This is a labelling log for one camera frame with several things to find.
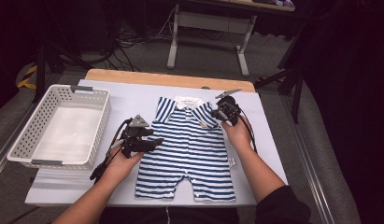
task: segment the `cable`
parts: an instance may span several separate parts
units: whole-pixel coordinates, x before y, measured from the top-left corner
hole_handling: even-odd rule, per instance
[[[172,34],[171,22],[168,23],[169,32]]]
[[[109,59],[107,59],[107,61],[110,63],[110,65],[112,65],[112,67],[116,70],[119,70]]]
[[[61,28],[60,23],[55,18],[54,13],[52,13],[52,10],[51,10],[51,7],[50,7],[49,3],[47,2],[47,0],[44,0],[44,2],[46,4],[47,8],[49,9],[49,12],[50,12],[50,15],[52,16],[52,19],[55,21],[55,24],[57,25],[58,29],[60,30],[61,36],[63,37],[65,44],[69,47],[69,49],[72,49],[72,47],[69,45],[69,43],[66,40],[66,37],[64,35],[64,31]]]
[[[247,121],[249,122],[249,119],[247,117],[247,115],[245,114],[245,112],[240,108],[241,112],[243,113],[244,117],[247,119]],[[258,149],[256,148],[256,144],[255,144],[255,133],[253,132],[252,130],[252,127],[250,127],[245,121],[244,119],[242,118],[241,115],[237,114],[237,116],[241,119],[241,121],[244,123],[245,127],[247,128],[248,130],[248,133],[249,133],[249,136],[250,136],[250,140],[252,141],[252,144],[253,144],[253,150],[258,153]]]
[[[233,42],[232,38],[230,38],[230,21],[232,20],[233,18],[229,18],[229,22],[227,22],[227,39],[230,41],[230,43],[232,43],[233,45],[233,48],[236,48],[237,45]]]
[[[40,207],[35,206],[34,208],[29,209],[28,211],[22,213],[20,216],[14,218],[14,219],[11,220],[10,222],[8,222],[8,224],[14,224],[14,223],[16,223],[17,221],[19,221],[19,220],[22,219],[23,217],[28,216],[29,214],[33,213],[34,211],[36,211],[36,210],[39,209],[39,208],[40,208]]]
[[[116,133],[115,133],[115,135],[114,135],[114,137],[113,137],[113,139],[112,139],[112,142],[110,143],[110,147],[113,146],[113,145],[115,144],[116,139],[117,139],[117,137],[118,137],[118,135],[119,135],[119,133],[120,133],[122,127],[124,126],[124,124],[126,124],[126,123],[129,122],[129,121],[130,121],[130,120],[127,119],[127,120],[125,120],[125,121],[122,122],[122,124],[120,125],[119,129],[116,131]],[[110,162],[113,160],[113,158],[119,153],[119,151],[121,151],[121,148],[120,148],[120,149],[115,153],[115,155],[110,159],[110,161],[107,163],[107,159],[110,158],[110,150],[111,150],[110,147],[109,147],[109,149],[107,150],[107,154],[106,154],[105,159],[104,159],[104,162],[103,162],[103,164],[104,164],[106,167],[110,164]]]
[[[110,162],[113,161],[113,159],[115,158],[115,156],[122,150],[122,147],[119,148],[119,150],[113,155],[113,157],[110,159],[110,161],[107,163],[107,166],[109,166]]]
[[[122,54],[124,54],[125,58],[127,59],[128,64],[129,64],[130,67],[131,67],[131,71],[134,72],[135,69],[136,69],[136,70],[138,70],[138,71],[140,72],[141,70],[140,70],[139,68],[133,66],[133,64],[131,63],[130,58],[128,58],[128,56],[127,56],[127,54],[125,53],[124,49],[122,48],[121,44],[120,44],[118,41],[116,41],[116,43],[119,45],[120,51],[122,52]]]
[[[166,24],[168,23],[168,24],[170,24],[170,22],[169,22],[169,20],[171,19],[171,16],[174,14],[174,12],[175,12],[175,8],[173,8],[171,11],[170,11],[170,13],[169,13],[169,15],[168,15],[168,18],[167,18],[167,20],[165,21],[165,23],[164,23],[164,25],[162,26],[162,28],[160,29],[160,31],[156,34],[156,35],[154,35],[153,37],[145,37],[145,38],[134,38],[134,37],[132,37],[132,38],[127,38],[127,39],[122,39],[121,37],[120,38],[117,38],[117,41],[120,43],[120,45],[122,46],[122,47],[125,47],[125,48],[130,48],[130,47],[132,47],[133,45],[136,45],[136,44],[144,44],[144,43],[147,43],[147,42],[150,42],[150,41],[153,41],[153,40],[157,40],[157,39],[164,39],[167,35],[168,35],[168,33],[166,33],[163,37],[157,37],[158,35],[160,35],[162,32],[163,32],[163,30],[164,30],[164,28],[166,27]]]
[[[109,53],[107,53],[104,57],[102,58],[99,58],[99,59],[94,59],[94,60],[88,60],[88,61],[85,61],[83,60],[85,63],[88,63],[88,64],[94,64],[94,63],[101,63],[101,62],[104,62],[106,59],[108,59],[111,55],[113,54],[113,49],[110,50]],[[73,61],[71,60],[67,60],[66,58],[61,58],[62,60],[64,60],[64,62],[66,62],[67,64],[71,64],[71,65],[75,65],[76,63],[74,63]]]
[[[129,65],[128,63],[125,63],[123,60],[121,60],[120,58],[118,58],[118,56],[116,55],[116,53],[113,53],[113,56],[115,56],[115,58],[117,59],[117,61],[120,63],[121,65],[121,68],[124,70],[124,71],[129,71],[130,69],[128,67],[124,67],[123,64],[126,64],[126,65]]]
[[[271,37],[273,37],[273,36],[272,36],[272,35],[268,36],[268,37],[266,38],[266,40],[264,41],[264,43],[263,43],[260,47],[258,47],[258,48],[256,48],[256,49],[252,49],[252,50],[245,51],[244,53],[250,53],[250,52],[253,52],[253,51],[257,50],[257,49],[261,49],[261,48],[263,48],[263,47],[265,46],[265,44],[271,39]]]
[[[107,64],[105,63],[105,61],[102,62],[105,66],[105,69],[107,70]]]
[[[212,38],[211,36],[207,35],[204,31],[201,31],[200,32],[202,35],[204,35],[206,38],[212,40],[212,41],[217,41],[217,40],[220,40],[223,35],[224,35],[224,32],[220,32],[220,36],[219,37],[216,37],[216,38]]]

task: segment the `black cable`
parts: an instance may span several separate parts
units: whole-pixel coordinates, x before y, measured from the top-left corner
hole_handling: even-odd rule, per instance
[[[123,31],[121,31],[121,32],[119,33],[119,36],[121,36],[122,34],[124,34],[124,33],[126,33],[126,32],[129,32],[129,31],[134,31],[134,29],[132,29],[132,28],[125,29],[125,30],[123,30]]]
[[[39,209],[40,207],[34,207],[34,208],[31,208],[29,209],[28,211],[22,213],[20,216],[14,218],[13,220],[11,220],[10,222],[8,222],[8,224],[14,224],[16,223],[17,221],[19,221],[20,219],[22,219],[23,217],[26,217],[28,216],[29,214],[33,213],[34,211],[36,211],[37,209]]]
[[[110,65],[112,65],[112,68],[119,70],[109,59],[107,59],[107,61],[109,62]]]
[[[110,162],[113,161],[113,159],[115,158],[115,156],[122,150],[122,147],[119,148],[119,150],[113,155],[113,157],[110,159],[110,161],[107,163],[107,166],[109,166]]]
[[[146,35],[140,37],[135,31],[133,31],[133,32],[129,32],[129,34],[119,36],[117,38],[117,40],[128,42],[129,44],[125,44],[125,43],[122,43],[122,44],[126,45],[127,48],[130,48],[139,42],[143,42],[145,39],[148,38],[148,36],[150,36],[152,34],[154,34],[154,32],[152,32],[151,34],[146,34]]]
[[[50,13],[50,15],[52,16],[52,19],[55,21],[55,24],[57,25],[57,27],[58,27],[58,29],[59,29],[59,31],[60,31],[60,33],[61,33],[61,36],[62,36],[63,39],[64,39],[65,44],[69,47],[69,49],[72,49],[72,47],[69,45],[69,43],[68,43],[67,40],[66,40],[66,37],[65,37],[65,35],[64,35],[64,31],[63,31],[63,29],[61,28],[60,23],[59,23],[59,22],[57,21],[57,19],[55,18],[54,13],[52,13],[51,6],[50,6],[49,3],[47,2],[47,0],[44,0],[44,2],[45,2],[45,4],[46,4],[47,8],[49,9],[49,13]]]
[[[112,142],[110,143],[110,147],[109,147],[109,149],[107,150],[107,154],[105,155],[105,159],[104,159],[104,162],[103,162],[103,164],[104,164],[105,166],[108,166],[108,165],[110,164],[110,162],[113,160],[113,158],[117,155],[117,153],[119,153],[119,151],[121,150],[121,148],[120,148],[120,150],[117,151],[116,154],[112,157],[112,159],[107,163],[107,159],[110,158],[110,150],[111,150],[111,147],[115,144],[116,139],[117,139],[117,137],[118,137],[118,135],[119,135],[119,133],[120,133],[122,127],[123,127],[124,124],[127,123],[128,121],[129,121],[129,119],[123,121],[122,124],[120,125],[119,129],[116,131],[115,136],[113,137]]]
[[[241,112],[243,113],[244,117],[248,120],[248,117],[247,115],[244,113],[244,111],[242,109],[240,109]],[[249,136],[250,136],[250,140],[252,141],[252,144],[253,144],[253,150],[258,153],[258,149],[256,148],[256,144],[255,144],[255,133],[253,132],[252,130],[252,127],[249,127],[249,125],[244,121],[244,119],[242,118],[241,115],[237,114],[237,116],[241,119],[241,121],[244,123],[245,127],[247,128],[248,130],[248,133],[249,133]]]
[[[105,69],[107,70],[107,64],[105,63],[105,61],[102,62],[105,66]]]
[[[125,63],[123,60],[121,60],[120,58],[118,58],[118,56],[116,55],[116,53],[113,53],[113,56],[115,56],[116,60],[120,63],[120,66],[121,68],[124,70],[124,71],[130,71],[130,69],[128,67],[124,67],[123,64],[125,65],[128,65],[127,63]]]
[[[122,66],[122,64],[124,63],[124,64],[126,64],[126,65],[129,65],[130,67],[133,67],[137,72],[141,72],[141,70],[139,69],[139,68],[137,68],[137,67],[135,67],[135,66],[133,66],[133,65],[131,65],[131,64],[128,64],[128,63],[126,63],[125,61],[123,61],[123,60],[121,60],[117,55],[116,55],[116,52],[113,52],[113,56],[115,56],[115,58],[119,61],[119,63],[121,64],[121,67],[122,68],[124,68],[123,66]]]
[[[235,43],[233,42],[232,38],[230,38],[230,22],[233,19],[231,17],[231,10],[228,9],[227,13],[229,14],[229,21],[227,22],[227,39],[230,41],[230,43],[232,43],[233,48],[237,48],[237,45],[235,45]]]
[[[140,42],[140,43],[136,43],[136,44],[145,44],[145,43],[148,43],[148,42],[155,42],[155,41],[160,41],[160,40],[164,40],[165,37],[170,33],[170,31],[167,31],[162,37],[157,37],[154,36],[152,38],[149,38],[147,41],[144,41],[144,42]]]
[[[257,49],[261,49],[261,48],[263,48],[263,47],[265,46],[265,44],[271,39],[271,37],[273,37],[273,36],[272,36],[272,35],[268,36],[268,37],[266,38],[266,40],[264,40],[264,43],[263,43],[261,46],[259,46],[258,48],[256,48],[256,49],[252,49],[252,50],[248,50],[248,51],[245,51],[244,53],[250,53],[250,52],[253,52],[253,51],[257,50]]]
[[[119,43],[119,41],[116,41],[116,43],[118,44],[119,49],[121,50],[121,52],[124,54],[125,58],[127,59],[128,64],[130,64],[130,66],[131,66],[131,71],[134,72],[135,69],[134,69],[134,66],[131,64],[130,58],[128,58],[128,56],[127,56],[127,54],[125,53],[124,49],[122,49],[121,44]]]
[[[83,60],[85,63],[88,63],[88,64],[94,64],[94,63],[101,63],[103,61],[105,61],[106,59],[108,59],[111,55],[113,54],[113,49],[110,49],[110,51],[102,58],[99,58],[99,59],[93,59],[93,60]],[[71,65],[74,65],[75,63],[73,61],[70,61],[70,60],[67,60],[65,58],[61,58],[64,62],[66,62],[67,64],[71,64]]]
[[[160,29],[160,31],[157,34],[154,35],[154,32],[152,32],[151,34],[145,35],[145,37],[137,37],[136,33],[133,32],[131,38],[123,39],[122,34],[126,33],[125,31],[123,31],[123,32],[121,32],[121,36],[119,38],[117,38],[119,45],[124,47],[124,48],[130,48],[130,47],[134,46],[135,44],[144,44],[144,43],[147,43],[150,41],[157,41],[157,40],[164,39],[168,35],[168,32],[166,32],[166,34],[163,37],[158,38],[157,36],[163,32],[166,24],[170,23],[170,19],[171,19],[172,15],[174,14],[174,11],[175,11],[175,8],[173,8],[170,11],[167,20],[165,21],[164,25],[162,26],[162,28]]]
[[[212,41],[220,40],[223,37],[223,35],[224,35],[224,32],[220,32],[220,36],[219,37],[213,38],[213,37],[209,36],[208,34],[206,34],[206,32],[204,32],[204,31],[200,31],[200,33],[202,35],[204,35],[206,38],[208,38],[208,39],[210,39]]]

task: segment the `striped baby romper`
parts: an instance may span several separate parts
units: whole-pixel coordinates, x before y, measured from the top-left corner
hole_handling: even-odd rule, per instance
[[[235,200],[223,133],[211,110],[199,98],[160,98],[150,139],[164,141],[140,162],[136,198],[173,199],[178,183],[189,180],[196,201]]]

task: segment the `dark background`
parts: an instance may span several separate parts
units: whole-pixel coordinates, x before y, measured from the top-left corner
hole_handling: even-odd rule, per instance
[[[333,2],[294,0],[295,13],[318,17]],[[284,67],[305,69],[362,222],[384,223],[384,0],[344,2],[330,20],[305,27]],[[119,15],[130,23],[141,17],[134,26],[143,34],[163,24],[172,7],[132,0],[0,1],[0,107],[17,93],[15,78],[36,59],[43,37],[75,54],[108,51]],[[255,31],[291,38],[300,28],[300,22],[265,16]]]

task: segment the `floor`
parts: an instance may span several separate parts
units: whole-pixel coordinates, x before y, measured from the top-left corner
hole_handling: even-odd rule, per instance
[[[277,69],[277,64],[291,43],[283,36],[253,35],[245,54],[250,76],[242,77],[234,50],[234,43],[240,40],[239,35],[182,30],[179,36],[176,67],[172,70],[166,68],[170,47],[168,36],[136,44],[124,50],[132,65],[143,72],[254,82],[258,77],[269,77],[280,71]],[[120,60],[126,61],[120,50],[117,49],[115,52]],[[94,53],[83,55],[84,60],[99,57],[102,56]],[[109,60],[110,62],[104,61],[93,66],[130,69],[129,65],[121,63],[114,56]],[[21,76],[29,66],[26,65],[20,71]],[[74,65],[68,65],[61,75],[48,72],[48,76],[58,79],[56,83],[73,85],[77,85],[85,74],[85,71]],[[320,112],[308,87],[305,85],[302,92],[300,123],[294,125],[288,111],[292,96],[279,96],[276,86],[277,83],[274,83],[260,90],[263,108],[289,183],[298,198],[311,209],[310,221],[359,223],[355,202],[339,171]],[[6,164],[0,166],[0,223],[48,223],[65,210],[65,207],[36,209],[34,205],[25,204],[24,199],[37,170],[3,159],[13,141],[13,132],[22,127],[23,117],[25,115],[28,117],[28,111],[29,113],[31,111],[34,94],[34,90],[21,88],[20,92],[0,110],[0,161]],[[324,202],[316,203],[316,200],[322,199],[315,198],[320,195],[319,191],[323,192],[325,198]],[[320,204],[327,204],[329,211],[326,215],[325,208]],[[238,212],[240,223],[253,223],[253,207],[239,208]],[[18,221],[11,222],[18,217],[20,217]]]

